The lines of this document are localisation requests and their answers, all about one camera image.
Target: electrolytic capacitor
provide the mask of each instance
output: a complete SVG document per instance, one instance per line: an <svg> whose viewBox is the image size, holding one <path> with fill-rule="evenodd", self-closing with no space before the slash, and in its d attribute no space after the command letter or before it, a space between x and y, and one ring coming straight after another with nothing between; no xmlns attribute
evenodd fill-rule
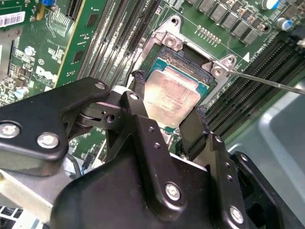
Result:
<svg viewBox="0 0 305 229"><path fill-rule="evenodd" d="M28 93L29 93L29 90L27 87L20 87L20 88L17 88L17 90L14 92L14 95L18 99L23 99Z"/></svg>
<svg viewBox="0 0 305 229"><path fill-rule="evenodd" d="M280 4L279 0L262 0L261 6L264 10L274 10Z"/></svg>
<svg viewBox="0 0 305 229"><path fill-rule="evenodd" d="M287 31L293 26L293 22L291 20L287 20L286 18L279 18L276 25L279 29Z"/></svg>

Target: motherboard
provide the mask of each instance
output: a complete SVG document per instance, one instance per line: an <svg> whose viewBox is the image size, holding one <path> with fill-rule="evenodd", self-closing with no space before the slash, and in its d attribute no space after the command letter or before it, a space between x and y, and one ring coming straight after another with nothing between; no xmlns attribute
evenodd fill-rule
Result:
<svg viewBox="0 0 305 229"><path fill-rule="evenodd" d="M291 34L304 18L303 0L0 0L0 106L85 77L130 87L141 70L171 153L196 105L229 139L283 92L228 70L294 85L305 49ZM101 165L105 131L71 140L70 152Z"/></svg>

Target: barcode sticker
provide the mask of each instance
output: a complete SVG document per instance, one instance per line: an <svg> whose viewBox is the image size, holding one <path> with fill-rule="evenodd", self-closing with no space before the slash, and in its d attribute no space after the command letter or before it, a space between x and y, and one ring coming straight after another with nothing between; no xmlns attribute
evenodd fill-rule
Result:
<svg viewBox="0 0 305 229"><path fill-rule="evenodd" d="M25 11L0 15L0 28L24 22Z"/></svg>

